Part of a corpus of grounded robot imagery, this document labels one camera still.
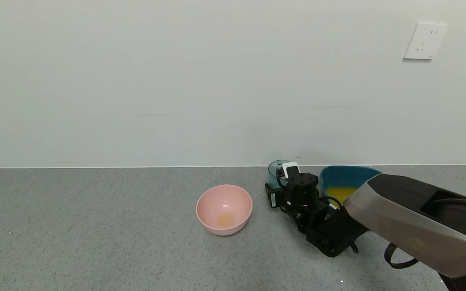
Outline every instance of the blue bowl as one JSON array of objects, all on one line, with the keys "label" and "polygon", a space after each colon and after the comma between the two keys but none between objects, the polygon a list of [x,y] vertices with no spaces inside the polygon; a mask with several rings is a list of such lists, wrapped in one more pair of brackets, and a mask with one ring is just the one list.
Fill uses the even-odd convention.
[{"label": "blue bowl", "polygon": [[359,188],[366,181],[382,172],[368,167],[359,166],[328,166],[320,173],[322,197],[326,196],[326,189],[330,187]]}]

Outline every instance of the black cable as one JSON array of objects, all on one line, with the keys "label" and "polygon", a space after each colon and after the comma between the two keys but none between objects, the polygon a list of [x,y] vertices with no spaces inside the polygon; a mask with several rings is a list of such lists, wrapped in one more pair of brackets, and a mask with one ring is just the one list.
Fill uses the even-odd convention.
[{"label": "black cable", "polygon": [[282,182],[280,181],[280,175],[279,175],[280,171],[281,169],[276,170],[276,181],[278,182],[278,185],[280,186],[280,188],[283,190],[285,189],[285,186],[283,186]]},{"label": "black cable", "polygon": [[405,269],[405,268],[409,268],[412,265],[418,263],[418,260],[415,259],[415,258],[413,258],[412,260],[409,260],[407,262],[403,262],[403,263],[392,263],[392,256],[393,256],[393,253],[394,253],[395,250],[396,250],[396,245],[390,243],[388,245],[388,247],[386,248],[386,251],[384,252],[384,259],[394,269]]},{"label": "black cable", "polygon": [[443,205],[443,204],[452,204],[452,205],[463,205],[466,206],[466,199],[462,198],[445,198],[435,201],[431,201],[430,205]]},{"label": "black cable", "polygon": [[335,197],[331,197],[331,196],[318,197],[318,200],[329,200],[329,199],[333,200],[339,207],[339,210],[341,210],[343,205]]}]

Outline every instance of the bowl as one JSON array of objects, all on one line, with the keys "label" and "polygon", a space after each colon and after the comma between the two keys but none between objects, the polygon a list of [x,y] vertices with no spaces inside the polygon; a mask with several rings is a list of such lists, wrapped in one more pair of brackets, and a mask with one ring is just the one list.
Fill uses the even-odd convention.
[{"label": "bowl", "polygon": [[213,234],[229,236],[248,223],[253,210],[249,193],[235,185],[219,185],[201,195],[195,211],[204,227]]},{"label": "bowl", "polygon": [[368,167],[360,166],[328,166],[320,173],[322,197],[331,196],[344,203],[366,181],[381,174]]}]

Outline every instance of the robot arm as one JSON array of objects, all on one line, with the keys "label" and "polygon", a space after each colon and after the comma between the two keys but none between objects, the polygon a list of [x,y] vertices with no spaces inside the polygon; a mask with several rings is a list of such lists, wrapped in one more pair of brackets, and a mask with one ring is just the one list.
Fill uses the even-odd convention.
[{"label": "robot arm", "polygon": [[[370,230],[390,241],[385,258],[392,267],[418,260],[440,273],[449,291],[466,291],[465,196],[409,177],[380,174],[332,215],[328,198],[319,197],[316,190],[317,176],[290,167],[285,178],[288,183],[280,184],[281,189],[266,185],[271,204],[276,197],[307,241],[325,255],[335,257],[350,246],[357,253],[355,240]],[[396,247],[415,260],[391,263]]]},{"label": "robot arm", "polygon": [[396,175],[377,175],[345,202],[347,213],[466,291],[466,197]]}]

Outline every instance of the white wall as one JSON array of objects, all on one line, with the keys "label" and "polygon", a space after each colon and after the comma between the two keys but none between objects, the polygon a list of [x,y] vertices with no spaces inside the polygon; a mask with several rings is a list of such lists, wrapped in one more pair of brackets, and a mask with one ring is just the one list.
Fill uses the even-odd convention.
[{"label": "white wall", "polygon": [[0,0],[0,167],[275,158],[466,163],[466,1]]}]

